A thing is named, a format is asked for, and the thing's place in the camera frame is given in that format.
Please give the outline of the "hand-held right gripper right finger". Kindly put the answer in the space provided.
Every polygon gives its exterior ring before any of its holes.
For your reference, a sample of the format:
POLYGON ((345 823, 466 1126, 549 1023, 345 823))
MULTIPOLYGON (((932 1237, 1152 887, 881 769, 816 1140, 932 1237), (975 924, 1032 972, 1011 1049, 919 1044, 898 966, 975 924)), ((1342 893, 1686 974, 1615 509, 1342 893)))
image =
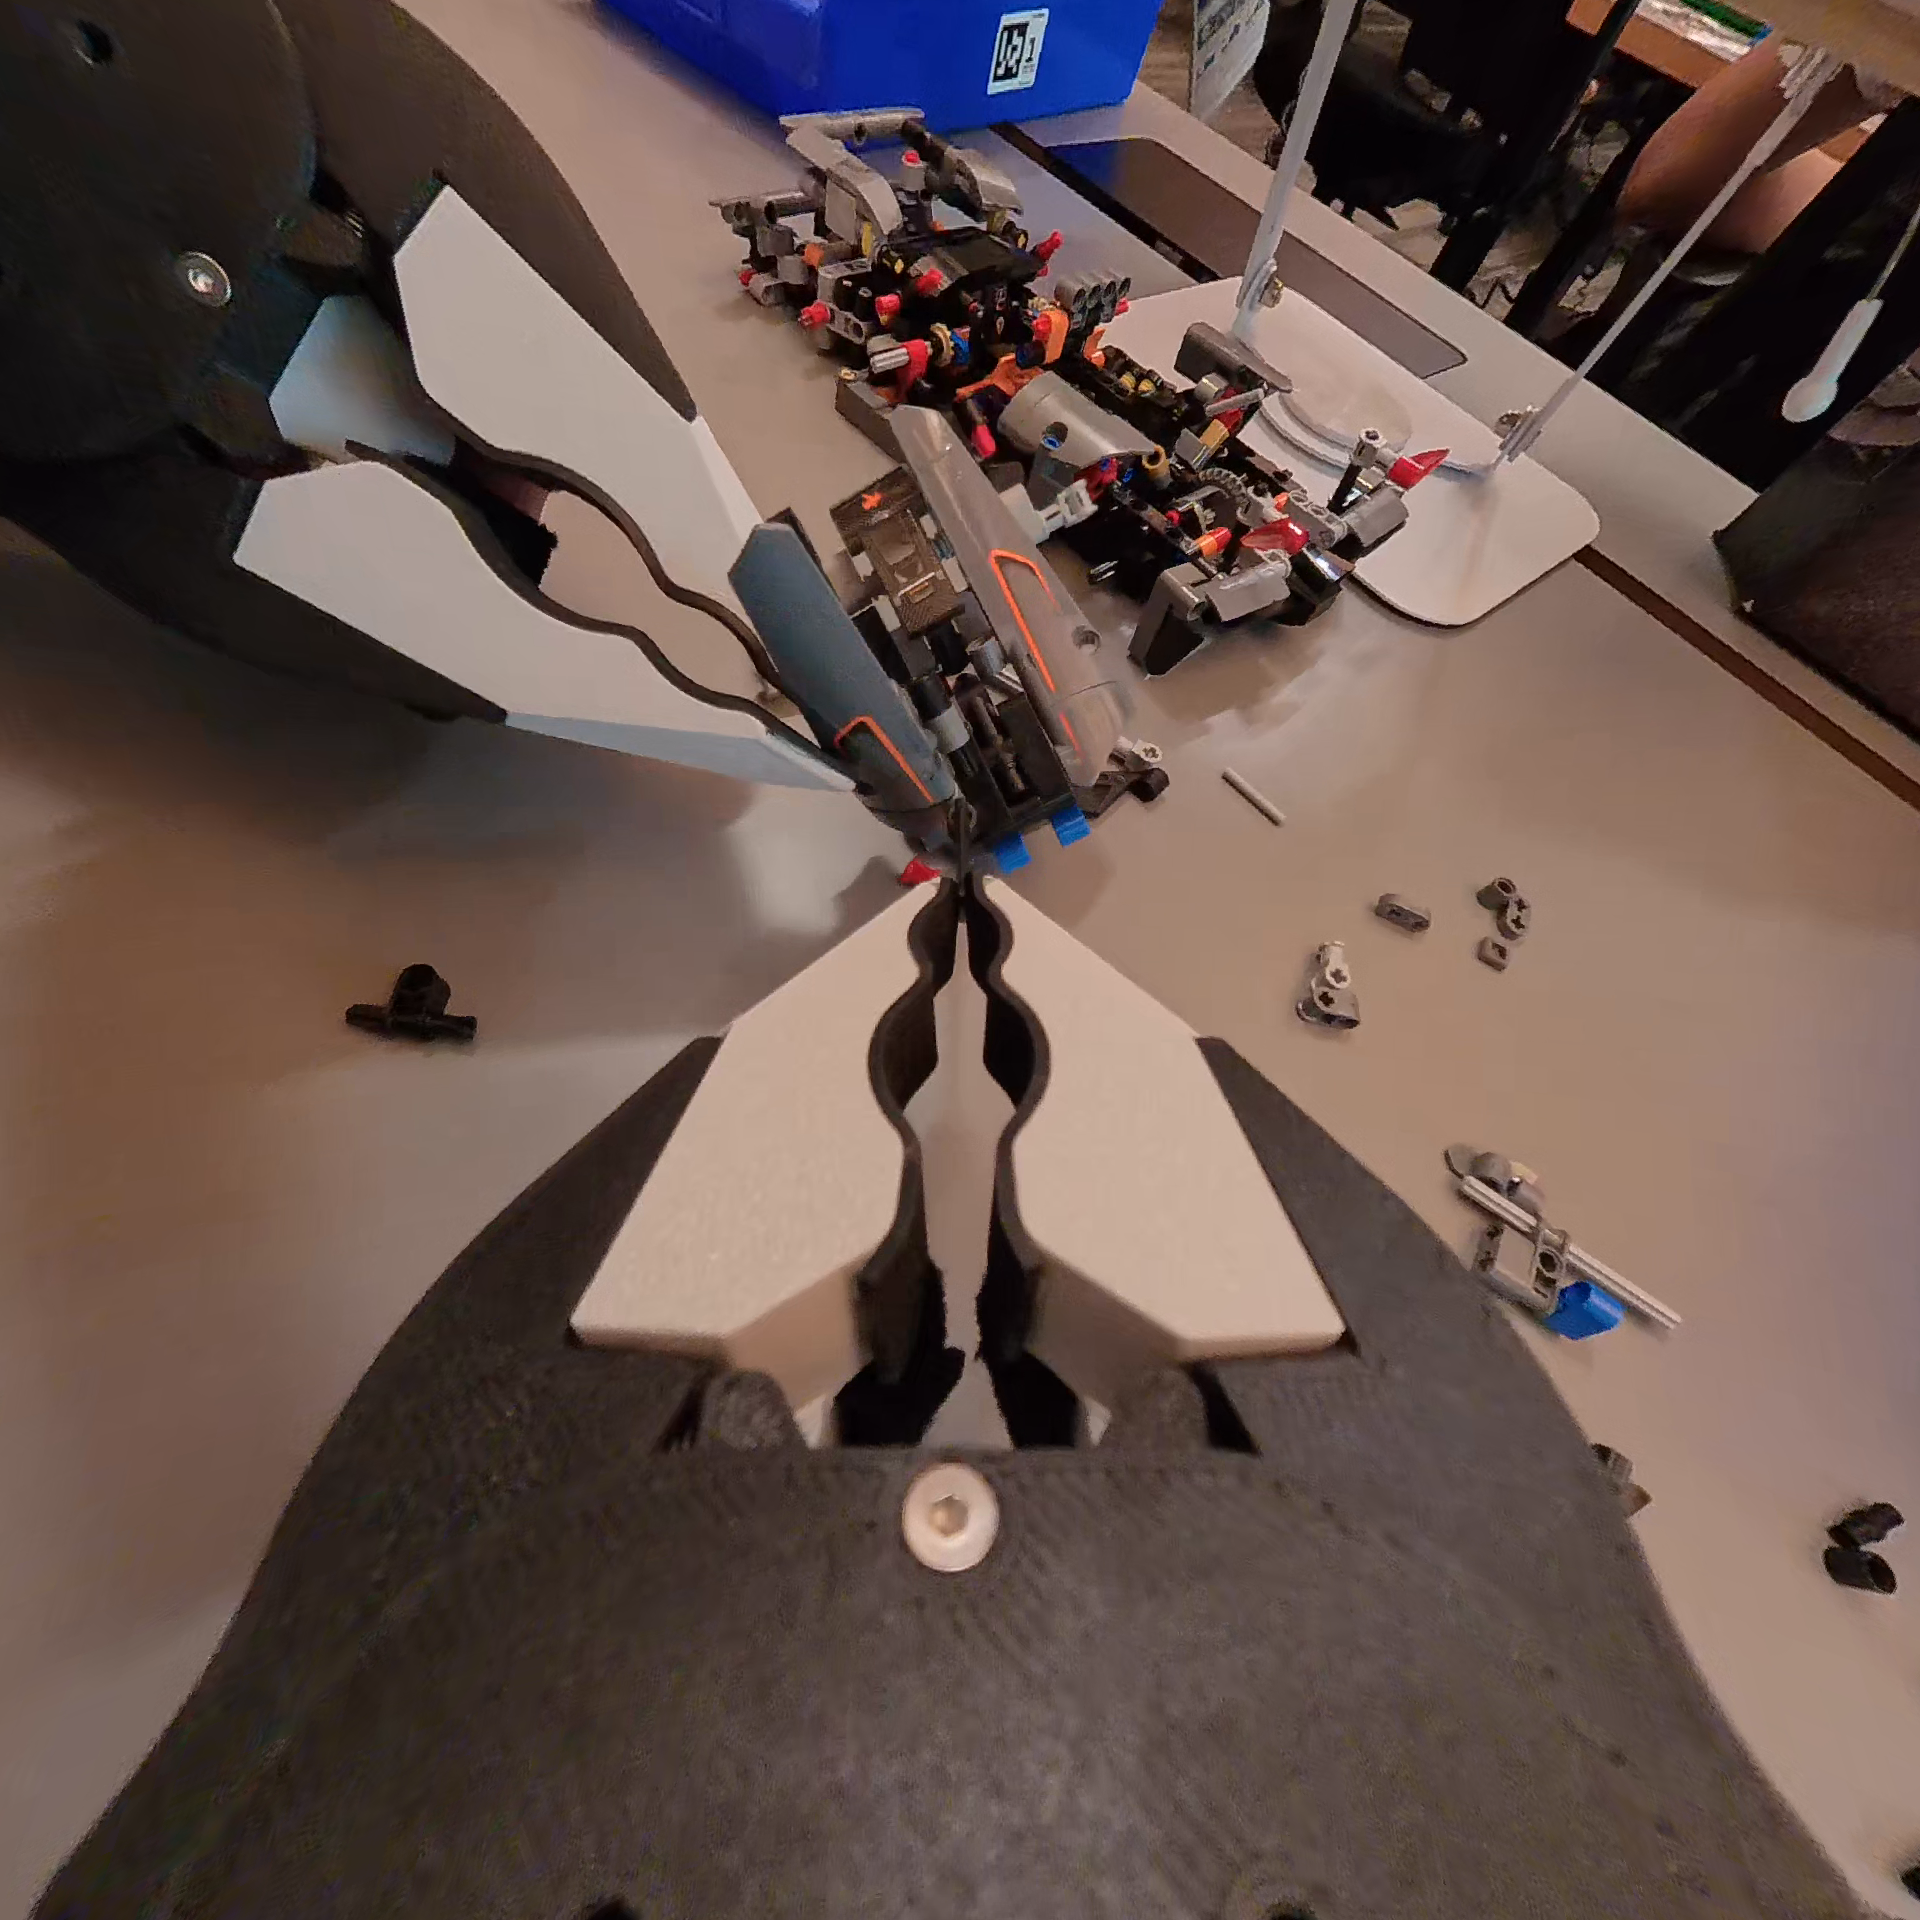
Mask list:
POLYGON ((1116 1406, 1162 1367, 1311 1357, 1345 1320, 1204 1036, 1064 924, 971 883, 995 1153, 988 1362, 1116 1406))

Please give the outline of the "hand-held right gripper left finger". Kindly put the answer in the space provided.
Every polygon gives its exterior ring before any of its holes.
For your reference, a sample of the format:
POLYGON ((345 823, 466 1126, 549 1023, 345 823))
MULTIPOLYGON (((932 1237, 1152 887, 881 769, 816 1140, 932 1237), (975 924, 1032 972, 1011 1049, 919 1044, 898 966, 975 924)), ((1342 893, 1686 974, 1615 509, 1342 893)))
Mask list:
POLYGON ((956 886, 915 886, 731 1020, 589 1279, 585 1344, 906 1374, 932 1340, 922 1150, 956 886))

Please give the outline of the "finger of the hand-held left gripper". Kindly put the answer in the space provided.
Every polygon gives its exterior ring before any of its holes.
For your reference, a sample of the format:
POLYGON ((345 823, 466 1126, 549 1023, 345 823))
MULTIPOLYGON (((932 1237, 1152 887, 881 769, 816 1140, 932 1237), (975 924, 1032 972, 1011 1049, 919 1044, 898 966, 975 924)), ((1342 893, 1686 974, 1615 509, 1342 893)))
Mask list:
POLYGON ((669 667, 649 640, 532 589, 461 496, 388 460, 261 484, 235 563, 466 689, 518 732, 764 784, 855 779, 752 702, 669 667))
POLYGON ((741 612, 728 572, 758 509, 702 416, 681 413, 449 186, 394 276, 405 333, 369 297, 324 300, 269 399, 289 443, 316 464, 405 469, 405 453, 474 446, 568 482, 676 589, 741 612))

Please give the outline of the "dark grey lego wing panel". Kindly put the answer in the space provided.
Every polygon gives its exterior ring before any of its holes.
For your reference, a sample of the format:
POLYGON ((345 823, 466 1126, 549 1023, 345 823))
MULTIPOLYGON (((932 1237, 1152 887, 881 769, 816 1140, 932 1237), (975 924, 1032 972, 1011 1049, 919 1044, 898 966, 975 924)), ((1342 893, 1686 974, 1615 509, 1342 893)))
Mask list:
POLYGON ((791 522, 755 524, 728 567, 814 742, 861 797, 951 876, 971 859, 971 803, 949 749, 886 670, 791 522))

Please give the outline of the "black grey lego assembly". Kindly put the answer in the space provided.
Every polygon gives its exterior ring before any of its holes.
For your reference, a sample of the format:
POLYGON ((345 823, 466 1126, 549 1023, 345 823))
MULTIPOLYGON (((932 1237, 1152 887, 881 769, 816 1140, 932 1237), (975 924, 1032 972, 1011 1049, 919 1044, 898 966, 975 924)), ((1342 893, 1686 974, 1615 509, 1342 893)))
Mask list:
POLYGON ((894 469, 832 509, 828 577, 966 803, 968 863, 1011 876, 1036 832, 1074 844, 1172 777, 1026 494, 996 490, 935 407, 899 407, 892 433, 894 469))

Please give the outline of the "black t-shaped lego piece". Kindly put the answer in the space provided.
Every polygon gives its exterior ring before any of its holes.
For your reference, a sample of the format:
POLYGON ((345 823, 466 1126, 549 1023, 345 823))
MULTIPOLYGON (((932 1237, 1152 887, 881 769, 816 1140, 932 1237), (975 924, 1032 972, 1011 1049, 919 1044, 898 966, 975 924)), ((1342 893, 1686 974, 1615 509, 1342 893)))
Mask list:
POLYGON ((432 963, 408 963, 384 1002, 349 1002, 342 1020, 381 1040, 471 1042, 476 1020, 454 1013, 449 1002, 449 980, 432 963))

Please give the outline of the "large lego car chassis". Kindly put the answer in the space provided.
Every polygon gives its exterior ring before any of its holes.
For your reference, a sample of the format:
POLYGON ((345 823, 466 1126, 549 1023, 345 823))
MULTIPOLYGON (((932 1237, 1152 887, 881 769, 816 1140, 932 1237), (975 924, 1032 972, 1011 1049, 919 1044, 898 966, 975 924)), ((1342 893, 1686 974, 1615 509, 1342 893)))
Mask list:
POLYGON ((918 107, 784 132, 798 186, 711 203, 742 239, 741 287, 839 363, 839 413, 899 464, 899 412, 942 416, 1028 536, 1134 600, 1146 677, 1226 624, 1315 619, 1446 469, 1379 399, 1336 426, 1308 364, 1208 320, 1172 369, 1121 349, 1131 280, 1055 273, 1059 233, 1032 237, 1015 182, 918 107))

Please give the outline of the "dark lego set box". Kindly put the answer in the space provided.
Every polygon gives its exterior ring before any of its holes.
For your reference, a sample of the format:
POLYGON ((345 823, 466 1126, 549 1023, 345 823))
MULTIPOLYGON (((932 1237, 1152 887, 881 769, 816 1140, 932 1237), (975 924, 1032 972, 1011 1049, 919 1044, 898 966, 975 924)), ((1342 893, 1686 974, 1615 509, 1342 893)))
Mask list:
POLYGON ((1916 100, 1741 280, 1714 536, 1738 607, 1916 736, 1916 100))

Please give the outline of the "grey axle assembly blue piece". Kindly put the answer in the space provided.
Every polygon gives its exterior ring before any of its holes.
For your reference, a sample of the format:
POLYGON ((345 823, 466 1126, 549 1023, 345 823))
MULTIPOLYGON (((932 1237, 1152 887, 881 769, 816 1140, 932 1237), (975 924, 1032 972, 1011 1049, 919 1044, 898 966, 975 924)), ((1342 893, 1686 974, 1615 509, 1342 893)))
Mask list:
POLYGON ((1676 1330, 1682 1314, 1628 1282, 1549 1220, 1532 1164, 1455 1143, 1444 1153, 1455 1194, 1481 1216, 1472 1267, 1502 1302, 1551 1336, 1579 1343, 1638 1320, 1676 1330))

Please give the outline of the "blue plastic bin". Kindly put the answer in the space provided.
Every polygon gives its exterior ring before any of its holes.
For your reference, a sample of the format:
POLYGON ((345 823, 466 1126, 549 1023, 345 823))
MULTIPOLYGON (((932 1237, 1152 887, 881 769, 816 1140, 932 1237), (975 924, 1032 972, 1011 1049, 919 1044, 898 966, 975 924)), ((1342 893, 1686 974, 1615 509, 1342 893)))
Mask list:
POLYGON ((919 107, 971 132, 1124 103, 1161 2, 608 2, 766 114, 919 107))

